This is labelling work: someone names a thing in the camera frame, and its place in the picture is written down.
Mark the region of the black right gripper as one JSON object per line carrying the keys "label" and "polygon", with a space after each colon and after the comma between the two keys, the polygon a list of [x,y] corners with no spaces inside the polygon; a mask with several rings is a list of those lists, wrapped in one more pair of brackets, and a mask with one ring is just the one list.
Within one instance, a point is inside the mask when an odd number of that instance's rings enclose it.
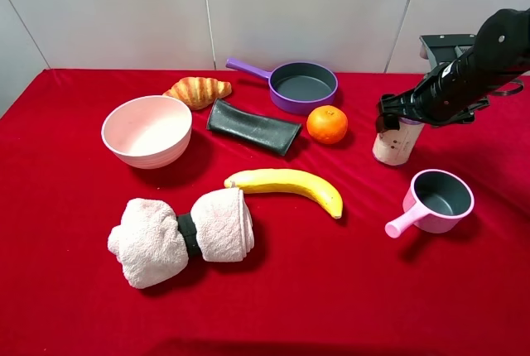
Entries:
{"label": "black right gripper", "polygon": [[428,94],[428,89],[409,89],[402,94],[382,95],[377,104],[376,132],[398,131],[400,118],[429,123],[424,107],[424,98]]}

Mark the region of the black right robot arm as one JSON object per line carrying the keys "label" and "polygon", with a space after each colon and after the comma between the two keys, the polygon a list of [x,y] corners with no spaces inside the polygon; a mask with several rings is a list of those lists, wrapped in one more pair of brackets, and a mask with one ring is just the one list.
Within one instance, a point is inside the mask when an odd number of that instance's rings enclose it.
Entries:
{"label": "black right robot arm", "polygon": [[472,123],[488,97],[529,71],[529,11],[501,9],[476,35],[420,37],[431,71],[413,89],[378,102],[376,132],[398,130],[402,119],[441,127]]}

